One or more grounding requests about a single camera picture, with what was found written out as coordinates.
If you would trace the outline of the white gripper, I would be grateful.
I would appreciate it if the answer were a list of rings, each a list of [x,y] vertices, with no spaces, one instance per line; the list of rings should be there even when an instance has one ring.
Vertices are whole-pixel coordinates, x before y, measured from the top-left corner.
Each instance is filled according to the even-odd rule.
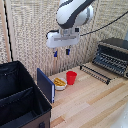
[[[49,48],[53,49],[54,57],[57,57],[58,50],[55,49],[57,47],[70,46],[75,45],[79,42],[79,29],[71,28],[71,29],[60,29],[60,30],[51,30],[47,33],[47,42],[46,45]],[[70,49],[66,49],[66,55],[70,54]]]

